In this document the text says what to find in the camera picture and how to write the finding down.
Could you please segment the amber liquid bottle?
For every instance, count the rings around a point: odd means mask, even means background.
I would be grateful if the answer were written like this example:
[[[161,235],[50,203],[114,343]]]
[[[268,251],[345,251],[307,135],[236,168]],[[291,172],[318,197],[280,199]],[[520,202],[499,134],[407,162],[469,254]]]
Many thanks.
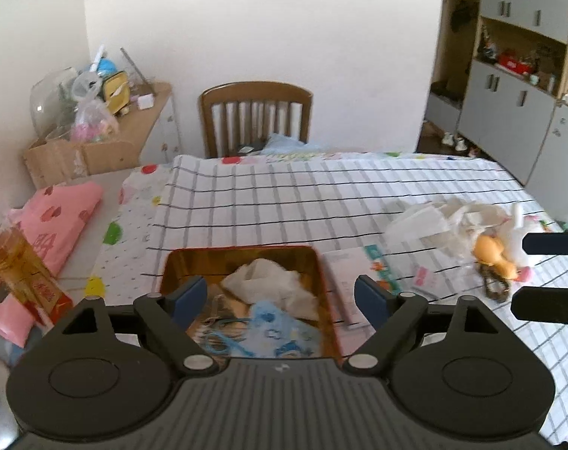
[[[45,326],[56,324],[74,307],[24,234],[1,210],[0,281]]]

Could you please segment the pink folded cloth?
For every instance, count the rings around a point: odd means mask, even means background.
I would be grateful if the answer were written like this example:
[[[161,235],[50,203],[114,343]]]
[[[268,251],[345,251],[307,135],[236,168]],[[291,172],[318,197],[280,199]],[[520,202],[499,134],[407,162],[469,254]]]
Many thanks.
[[[21,209],[1,212],[19,229],[58,282],[78,238],[103,196],[103,188],[88,181],[74,186],[38,190]],[[8,295],[0,301],[0,336],[23,348],[35,325],[32,313],[0,281]]]

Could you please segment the clear plastic bag with toys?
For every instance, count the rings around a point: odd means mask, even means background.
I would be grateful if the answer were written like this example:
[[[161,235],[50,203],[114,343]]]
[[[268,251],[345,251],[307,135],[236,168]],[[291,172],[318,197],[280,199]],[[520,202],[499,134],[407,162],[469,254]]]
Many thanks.
[[[119,125],[106,104],[99,98],[102,79],[96,72],[86,71],[74,79],[71,96],[77,103],[72,142],[101,142],[117,136]]]

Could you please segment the brown hair scrunchie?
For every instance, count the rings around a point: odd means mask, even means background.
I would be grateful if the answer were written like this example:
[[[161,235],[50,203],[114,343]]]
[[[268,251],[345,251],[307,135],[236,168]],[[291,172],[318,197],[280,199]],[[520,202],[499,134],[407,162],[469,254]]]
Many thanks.
[[[506,302],[511,294],[511,281],[502,278],[491,266],[480,264],[478,269],[484,281],[484,291],[487,297],[499,303]]]

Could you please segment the white checkered tablecloth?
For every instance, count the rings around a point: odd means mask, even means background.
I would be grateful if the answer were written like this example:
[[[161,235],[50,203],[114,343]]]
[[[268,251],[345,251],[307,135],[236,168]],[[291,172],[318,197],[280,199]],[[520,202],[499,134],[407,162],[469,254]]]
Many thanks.
[[[410,205],[458,199],[509,210],[520,204],[558,229],[497,163],[417,154],[332,153],[198,159],[143,166],[114,194],[86,291],[123,304],[157,288],[178,248],[307,244],[320,252],[378,245],[401,288],[420,268],[434,274],[434,299],[481,295],[475,267],[427,240],[385,242],[387,225]]]

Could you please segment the brown wooden chair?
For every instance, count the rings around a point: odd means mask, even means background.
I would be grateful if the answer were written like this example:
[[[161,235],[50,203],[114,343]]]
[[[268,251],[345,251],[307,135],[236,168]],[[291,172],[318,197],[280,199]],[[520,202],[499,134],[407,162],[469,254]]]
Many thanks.
[[[277,81],[237,81],[201,93],[198,107],[204,148],[210,159],[238,155],[247,146],[264,146],[273,134],[308,142],[314,95]]]

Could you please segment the pink white sachet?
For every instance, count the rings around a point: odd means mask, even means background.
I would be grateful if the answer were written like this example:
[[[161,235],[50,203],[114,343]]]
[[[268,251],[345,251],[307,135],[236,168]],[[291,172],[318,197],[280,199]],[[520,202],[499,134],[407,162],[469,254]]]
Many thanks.
[[[420,294],[439,299],[444,295],[444,285],[440,275],[424,266],[418,266],[412,281],[411,288]]]

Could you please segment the white teal tissue pack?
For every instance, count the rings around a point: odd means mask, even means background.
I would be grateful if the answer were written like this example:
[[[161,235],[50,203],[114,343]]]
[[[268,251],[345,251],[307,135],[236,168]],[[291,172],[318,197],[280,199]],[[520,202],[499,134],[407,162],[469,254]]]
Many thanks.
[[[326,252],[322,258],[330,274],[341,315],[349,328],[368,325],[354,301],[354,285],[360,275],[367,275],[391,294],[400,292],[398,281],[377,244]]]

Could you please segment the white translucent plastic bag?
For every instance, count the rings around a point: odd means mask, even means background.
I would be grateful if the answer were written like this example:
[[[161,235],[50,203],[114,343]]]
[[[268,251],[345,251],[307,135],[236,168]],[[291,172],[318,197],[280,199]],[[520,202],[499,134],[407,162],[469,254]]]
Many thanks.
[[[451,229],[447,216],[434,203],[414,204],[397,215],[384,230],[388,247],[421,240]]]

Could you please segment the glass fish bowl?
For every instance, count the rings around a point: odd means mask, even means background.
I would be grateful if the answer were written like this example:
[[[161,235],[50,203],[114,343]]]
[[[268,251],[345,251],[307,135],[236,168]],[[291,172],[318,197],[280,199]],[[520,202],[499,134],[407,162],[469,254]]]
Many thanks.
[[[78,73],[73,67],[54,71],[37,82],[30,93],[30,113],[39,139],[52,130],[74,123],[77,102],[71,86]]]

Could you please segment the cardboard box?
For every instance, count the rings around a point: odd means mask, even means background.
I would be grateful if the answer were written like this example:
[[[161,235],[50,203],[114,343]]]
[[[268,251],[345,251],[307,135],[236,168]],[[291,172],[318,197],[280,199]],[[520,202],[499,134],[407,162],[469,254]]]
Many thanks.
[[[35,142],[24,151],[24,164],[37,189],[105,173],[132,169],[140,164],[143,141],[115,139],[71,142],[54,139]]]

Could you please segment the wooden side cabinet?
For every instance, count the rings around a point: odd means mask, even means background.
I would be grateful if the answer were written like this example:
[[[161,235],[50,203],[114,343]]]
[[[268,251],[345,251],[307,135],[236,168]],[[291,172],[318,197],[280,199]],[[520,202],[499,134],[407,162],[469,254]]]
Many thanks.
[[[137,166],[168,164],[182,152],[172,86],[157,82],[155,91],[153,107],[133,105],[120,119],[121,137],[134,146]]]

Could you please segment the grey wooden wall cabinet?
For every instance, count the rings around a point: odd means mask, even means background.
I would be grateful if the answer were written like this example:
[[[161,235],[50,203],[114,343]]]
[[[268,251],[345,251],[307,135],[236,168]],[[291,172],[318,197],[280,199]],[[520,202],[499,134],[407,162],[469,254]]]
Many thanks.
[[[443,0],[424,119],[568,222],[568,0]]]

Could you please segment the white crumpled cloth in tin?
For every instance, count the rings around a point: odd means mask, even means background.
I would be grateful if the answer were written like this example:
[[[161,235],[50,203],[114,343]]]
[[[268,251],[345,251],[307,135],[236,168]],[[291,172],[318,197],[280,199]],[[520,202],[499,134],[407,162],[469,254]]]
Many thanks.
[[[317,322],[319,302],[300,282],[300,274],[258,258],[240,266],[221,281],[222,288],[247,305],[270,302],[290,316]]]

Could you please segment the orange plush toy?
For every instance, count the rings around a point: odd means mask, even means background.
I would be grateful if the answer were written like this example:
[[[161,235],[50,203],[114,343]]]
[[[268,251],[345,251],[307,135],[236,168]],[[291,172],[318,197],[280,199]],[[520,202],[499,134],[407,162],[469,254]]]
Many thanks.
[[[479,235],[472,254],[479,264],[491,267],[501,278],[515,281],[518,278],[517,266],[504,257],[504,251],[505,246],[497,237]]]

